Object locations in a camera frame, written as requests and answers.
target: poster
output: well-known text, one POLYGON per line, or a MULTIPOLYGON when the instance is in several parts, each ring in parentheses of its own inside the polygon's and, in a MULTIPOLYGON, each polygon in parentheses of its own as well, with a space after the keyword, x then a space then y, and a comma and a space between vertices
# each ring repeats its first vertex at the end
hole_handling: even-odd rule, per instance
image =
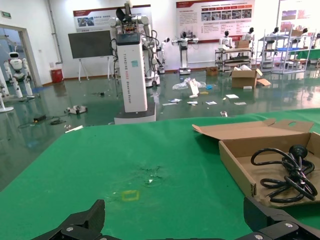
POLYGON ((176 3, 177 38, 182 32, 199 43, 214 43, 225 36, 234 41, 252 27, 255 0, 199 0, 176 3))
POLYGON ((312 0, 280 0, 278 26, 280 32, 284 33, 291 30, 302 31, 308 28, 309 33, 320 30, 319 17, 312 0))
MULTIPOLYGON (((116 18, 118 7, 98 8, 73 11, 74 25, 77 33, 110 30, 109 19, 116 18)), ((148 16, 152 27, 151 5, 137 5, 131 8, 131 15, 148 16)))

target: green floor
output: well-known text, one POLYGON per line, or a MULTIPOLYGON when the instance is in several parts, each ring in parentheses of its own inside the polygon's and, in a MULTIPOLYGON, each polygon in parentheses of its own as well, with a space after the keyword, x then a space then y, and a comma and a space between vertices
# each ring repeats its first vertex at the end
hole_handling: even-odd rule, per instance
MULTIPOLYGON (((177 74, 161 76, 161 85, 149 88, 147 95, 150 101, 156 102, 157 120, 219 117, 221 111, 226 111, 230 117, 247 114, 294 109, 318 108, 320 106, 319 70, 312 69, 305 73, 277 75, 266 74, 264 77, 272 83, 271 87, 257 88, 253 91, 231 88, 231 78, 228 74, 219 77, 206 77, 205 72, 195 72, 191 75, 197 81, 203 81, 213 86, 209 94, 193 99, 197 106, 188 105, 190 90, 172 90, 179 83, 177 74), (226 94, 236 94, 239 100, 223 100, 226 94), (162 106, 170 99, 182 99, 178 105, 162 106), (207 105, 206 101, 215 101, 217 105, 207 105), (234 102, 246 102, 247 105, 235 105, 234 102)), ((14 106, 14 111, 0 114, 0 190, 3 190, 32 161, 34 161, 48 146, 65 132, 65 125, 77 127, 107 125, 112 123, 114 116, 123 105, 121 93, 117 93, 115 82, 107 79, 66 81, 50 87, 38 88, 41 98, 29 102, 7 103, 14 106), (105 92, 104 97, 93 93, 105 92), (47 114, 58 116, 64 114, 64 109, 73 105, 88 107, 88 113, 80 116, 67 116, 66 123, 56 126, 49 122, 18 129, 19 125, 30 122, 34 116, 47 114)))

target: tv screen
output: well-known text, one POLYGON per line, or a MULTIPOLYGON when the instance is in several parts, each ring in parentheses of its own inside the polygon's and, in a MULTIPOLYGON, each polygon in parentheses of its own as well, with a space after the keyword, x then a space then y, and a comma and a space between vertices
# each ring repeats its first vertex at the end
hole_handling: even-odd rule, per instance
POLYGON ((69 33, 68 36, 74 59, 112 56, 110 31, 69 33))

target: open cardboard box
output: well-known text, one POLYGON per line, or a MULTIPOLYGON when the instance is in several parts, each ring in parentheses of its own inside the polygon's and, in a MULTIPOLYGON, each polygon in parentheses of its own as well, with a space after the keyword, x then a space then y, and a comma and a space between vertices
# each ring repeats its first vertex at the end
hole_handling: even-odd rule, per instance
POLYGON ((232 77, 232 88, 241 88, 251 86, 253 89, 257 85, 257 78, 258 76, 262 76, 263 73, 260 71, 260 69, 255 70, 233 70, 231 72, 232 77))
POLYGON ((249 44, 250 44, 250 42, 248 40, 234 42, 236 49, 247 49, 247 48, 249 48, 249 44))
MULTIPOLYGON (((267 207, 285 207, 320 202, 320 194, 315 201, 304 197, 294 203, 270 202, 267 195, 275 189, 268 189, 260 184, 264 178, 283 180, 288 173, 280 164, 255 166, 251 164, 251 156, 264 148, 277 148, 285 153, 295 144, 301 144, 308 150, 306 160, 313 162, 315 169, 307 178, 320 192, 320 135, 309 130, 313 122, 281 120, 274 118, 265 121, 232 123, 212 126, 192 125, 197 132, 219 141, 220 158, 246 196, 254 197, 267 207)), ((282 156, 274 152, 266 152, 256 157, 255 162, 280 161, 282 156)), ((279 194, 277 198, 295 197, 298 192, 290 190, 279 194)))

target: green table surface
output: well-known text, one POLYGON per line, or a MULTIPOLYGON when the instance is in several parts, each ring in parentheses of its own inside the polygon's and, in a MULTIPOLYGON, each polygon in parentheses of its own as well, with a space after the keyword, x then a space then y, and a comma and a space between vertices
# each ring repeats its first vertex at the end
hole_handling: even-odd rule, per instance
MULTIPOLYGON (((297 59, 306 59, 308 57, 309 50, 300 51, 297 55, 297 59)), ((309 59, 320 59, 320 49, 311 49, 309 59)))
MULTIPOLYGON (((62 135, 0 194, 0 239, 25 240, 106 202, 103 234, 123 240, 222 238, 251 232, 244 195, 218 142, 192 129, 266 118, 314 121, 320 109, 91 126, 62 135)), ((320 206, 286 208, 319 227, 320 206)))

